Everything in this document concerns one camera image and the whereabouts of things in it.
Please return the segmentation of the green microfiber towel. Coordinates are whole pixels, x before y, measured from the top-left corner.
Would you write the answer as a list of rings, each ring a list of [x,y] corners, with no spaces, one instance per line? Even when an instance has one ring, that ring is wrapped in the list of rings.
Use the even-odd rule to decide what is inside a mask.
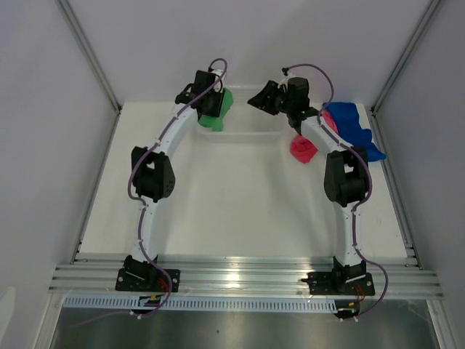
[[[202,115],[198,124],[212,132],[221,132],[224,129],[224,118],[234,103],[233,94],[228,88],[224,88],[224,98],[218,117]]]

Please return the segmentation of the pink microfiber towel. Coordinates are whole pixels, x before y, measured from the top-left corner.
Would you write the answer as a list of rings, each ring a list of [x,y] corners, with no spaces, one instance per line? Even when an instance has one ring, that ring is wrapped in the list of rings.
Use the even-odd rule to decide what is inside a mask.
[[[336,122],[329,111],[323,113],[323,119],[327,125],[335,132],[339,133]],[[290,153],[299,162],[308,164],[312,158],[317,154],[318,149],[307,138],[297,135],[291,141]]]

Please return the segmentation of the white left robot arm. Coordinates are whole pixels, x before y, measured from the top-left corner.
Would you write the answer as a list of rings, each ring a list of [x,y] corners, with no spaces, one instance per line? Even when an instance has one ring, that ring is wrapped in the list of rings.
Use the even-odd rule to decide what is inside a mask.
[[[140,202],[141,212],[130,256],[137,262],[152,264],[159,254],[157,224],[176,184],[171,165],[174,152],[199,119],[205,116],[215,124],[230,107],[226,98],[226,73],[225,68],[197,71],[194,82],[176,96],[169,120],[159,136],[149,146],[132,150],[128,194],[130,199]]]

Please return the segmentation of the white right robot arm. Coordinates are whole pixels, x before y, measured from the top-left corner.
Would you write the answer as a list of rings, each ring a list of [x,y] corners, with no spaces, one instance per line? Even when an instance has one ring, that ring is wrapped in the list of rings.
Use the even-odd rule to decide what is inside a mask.
[[[324,192],[333,203],[336,217],[336,253],[331,283],[340,293],[357,286],[357,274],[366,261],[361,257],[358,239],[361,211],[372,191],[368,168],[368,152],[343,140],[323,118],[323,113],[310,105],[307,79],[292,77],[285,84],[269,80],[248,104],[270,115],[284,113],[288,124],[309,140],[325,156]]]

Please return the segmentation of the white plastic basket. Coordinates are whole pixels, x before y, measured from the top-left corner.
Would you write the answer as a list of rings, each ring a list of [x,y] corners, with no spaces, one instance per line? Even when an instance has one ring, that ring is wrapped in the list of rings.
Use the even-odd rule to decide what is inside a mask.
[[[271,116],[247,102],[260,91],[258,86],[231,86],[233,104],[223,118],[223,130],[197,125],[198,134],[211,143],[265,143],[276,141],[283,133],[284,118]]]

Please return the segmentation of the blue microfiber towel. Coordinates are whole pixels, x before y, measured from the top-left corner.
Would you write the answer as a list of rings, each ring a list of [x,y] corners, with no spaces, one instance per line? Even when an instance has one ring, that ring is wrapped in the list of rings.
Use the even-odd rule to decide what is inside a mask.
[[[373,142],[372,131],[362,128],[360,114],[354,103],[332,102],[325,108],[324,117],[331,117],[337,134],[346,142],[367,150],[370,162],[383,161],[387,156],[382,153]]]

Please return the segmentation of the aluminium front rail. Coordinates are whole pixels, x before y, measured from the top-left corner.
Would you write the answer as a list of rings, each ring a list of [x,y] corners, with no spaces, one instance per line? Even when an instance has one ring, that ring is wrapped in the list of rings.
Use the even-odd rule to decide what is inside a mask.
[[[70,264],[58,265],[49,285],[51,293],[115,293],[122,254],[76,255]],[[160,266],[181,272],[178,293],[204,297],[309,296],[302,279],[309,272],[328,271],[330,257],[212,257],[202,255],[161,255]],[[416,259],[381,261],[387,276],[374,266],[375,290],[381,293],[388,281],[386,297],[393,300],[430,300],[444,296],[437,273],[419,267]]]

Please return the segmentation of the aluminium frame post left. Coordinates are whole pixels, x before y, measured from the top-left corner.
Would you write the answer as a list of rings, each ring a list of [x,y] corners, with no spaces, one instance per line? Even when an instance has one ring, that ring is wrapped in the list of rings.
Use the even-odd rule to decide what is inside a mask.
[[[94,48],[81,24],[77,14],[70,1],[56,0],[55,4],[60,10],[64,21],[66,22],[72,36],[74,37],[81,54],[84,56],[91,72],[93,73],[97,83],[99,84],[104,96],[108,100],[111,108],[119,114],[121,112],[121,104],[118,101],[115,92],[108,80],[100,60],[98,59]]]

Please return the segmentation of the aluminium frame post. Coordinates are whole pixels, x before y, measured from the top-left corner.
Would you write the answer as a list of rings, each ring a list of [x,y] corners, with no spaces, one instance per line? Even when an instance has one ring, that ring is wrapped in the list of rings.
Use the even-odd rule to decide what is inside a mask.
[[[416,23],[412,33],[408,37],[399,57],[395,61],[392,70],[386,81],[383,83],[381,90],[377,94],[373,105],[370,107],[371,115],[376,117],[381,110],[382,105],[392,92],[397,80],[401,77],[406,69],[409,61],[413,57],[415,51],[418,49],[422,39],[427,34],[430,25],[438,15],[441,6],[444,4],[443,0],[431,0],[427,2],[425,10],[422,12],[418,22]]]
[[[93,73],[97,83],[99,84],[104,96],[108,100],[111,108],[119,114],[121,112],[121,104],[118,101],[115,92],[108,80],[100,60],[98,59],[94,48],[81,24],[77,14],[70,1],[56,0],[55,4],[60,10],[64,21],[66,22],[72,36],[74,37],[81,54],[84,56],[91,72]]]

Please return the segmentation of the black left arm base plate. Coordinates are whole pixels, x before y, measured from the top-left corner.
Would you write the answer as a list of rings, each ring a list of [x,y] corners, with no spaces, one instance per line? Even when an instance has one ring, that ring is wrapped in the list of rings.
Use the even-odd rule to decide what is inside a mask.
[[[167,293],[169,280],[171,291],[178,292],[181,271],[165,269],[169,276],[163,274],[148,262],[140,262],[128,255],[123,267],[118,271],[115,290],[119,292],[155,292]]]

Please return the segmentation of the aluminium frame post right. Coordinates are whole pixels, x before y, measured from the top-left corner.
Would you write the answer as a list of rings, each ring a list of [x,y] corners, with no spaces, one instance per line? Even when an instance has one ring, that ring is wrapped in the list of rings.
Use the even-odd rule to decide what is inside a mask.
[[[386,81],[383,83],[381,90],[377,94],[373,105],[370,107],[371,115],[376,117],[381,110],[382,105],[392,92],[397,80],[401,77],[406,69],[409,61],[413,57],[415,51],[418,49],[422,39],[427,34],[430,25],[438,15],[441,6],[444,4],[443,0],[431,0],[427,2],[425,10],[422,12],[418,22],[416,23],[412,33],[408,37],[399,57],[395,61],[392,70]]]

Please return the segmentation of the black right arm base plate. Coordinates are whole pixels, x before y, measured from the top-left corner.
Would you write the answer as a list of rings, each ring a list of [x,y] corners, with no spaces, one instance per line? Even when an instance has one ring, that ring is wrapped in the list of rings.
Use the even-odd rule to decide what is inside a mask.
[[[311,295],[336,296],[374,296],[373,277],[367,272],[366,262],[355,265],[343,265],[333,257],[331,271],[313,271],[300,279],[309,287]]]

